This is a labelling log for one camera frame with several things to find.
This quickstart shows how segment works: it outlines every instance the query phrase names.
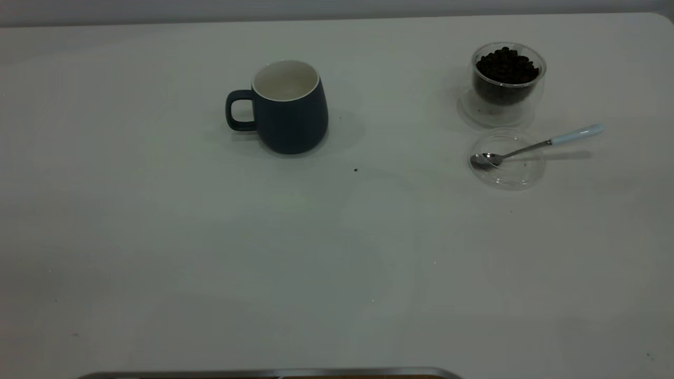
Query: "dark blue mug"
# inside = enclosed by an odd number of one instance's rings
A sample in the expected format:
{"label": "dark blue mug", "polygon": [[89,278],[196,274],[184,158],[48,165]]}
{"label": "dark blue mug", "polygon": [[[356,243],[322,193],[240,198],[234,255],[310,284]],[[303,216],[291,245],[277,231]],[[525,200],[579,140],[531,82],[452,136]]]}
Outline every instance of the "dark blue mug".
{"label": "dark blue mug", "polygon": [[[300,61],[267,65],[253,77],[251,90],[227,96],[225,114],[229,127],[238,132],[257,131],[273,151],[298,154],[319,144],[328,130],[328,104],[321,77]],[[237,100],[253,101],[253,121],[232,117]]]}

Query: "white table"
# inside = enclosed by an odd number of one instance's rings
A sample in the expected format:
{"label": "white table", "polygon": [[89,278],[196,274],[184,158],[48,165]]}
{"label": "white table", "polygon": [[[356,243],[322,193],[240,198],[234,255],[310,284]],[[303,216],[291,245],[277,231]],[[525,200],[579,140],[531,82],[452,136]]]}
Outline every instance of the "white table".
{"label": "white table", "polygon": [[[480,131],[456,87],[494,40],[547,60],[530,134],[608,128],[547,151],[523,192],[465,163]],[[287,58],[318,68],[330,107],[300,157],[224,123],[228,92]],[[0,65],[2,378],[674,375],[665,18],[4,29]]]}

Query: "metal spoon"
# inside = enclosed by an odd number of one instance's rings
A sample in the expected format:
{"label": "metal spoon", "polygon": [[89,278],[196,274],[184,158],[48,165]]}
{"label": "metal spoon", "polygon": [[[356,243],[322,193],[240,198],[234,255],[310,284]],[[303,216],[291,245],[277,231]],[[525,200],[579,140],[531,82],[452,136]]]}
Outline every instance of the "metal spoon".
{"label": "metal spoon", "polygon": [[503,160],[515,156],[517,154],[522,154],[523,152],[528,152],[531,150],[536,150],[544,146],[552,145],[561,145],[567,142],[573,142],[581,140],[583,138],[596,136],[604,131],[604,125],[598,123],[588,127],[581,127],[578,130],[574,130],[567,134],[562,134],[561,136],[552,137],[547,141],[539,142],[519,150],[515,150],[511,153],[505,155],[493,154],[491,152],[484,152],[482,154],[475,154],[470,158],[470,164],[476,169],[489,170],[493,169],[503,163]]}

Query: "coffee bean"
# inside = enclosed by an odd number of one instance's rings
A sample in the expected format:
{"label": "coffee bean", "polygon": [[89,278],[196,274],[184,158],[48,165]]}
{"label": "coffee bean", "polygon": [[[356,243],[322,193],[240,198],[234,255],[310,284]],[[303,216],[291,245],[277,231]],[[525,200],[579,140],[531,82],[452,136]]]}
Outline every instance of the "coffee bean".
{"label": "coffee bean", "polygon": [[[483,55],[475,67],[485,77],[505,84],[524,84],[534,80],[540,69],[517,50],[503,47]],[[477,93],[488,103],[512,105],[524,100],[533,90],[533,86],[509,88],[498,86],[475,75],[473,84]]]}

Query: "wall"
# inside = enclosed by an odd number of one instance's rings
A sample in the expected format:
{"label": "wall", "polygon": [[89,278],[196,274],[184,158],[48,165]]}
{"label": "wall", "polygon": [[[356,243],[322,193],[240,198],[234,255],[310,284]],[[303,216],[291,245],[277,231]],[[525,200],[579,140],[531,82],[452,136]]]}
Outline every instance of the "wall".
{"label": "wall", "polygon": [[673,2],[674,0],[0,0],[0,26],[656,11],[670,7]]}

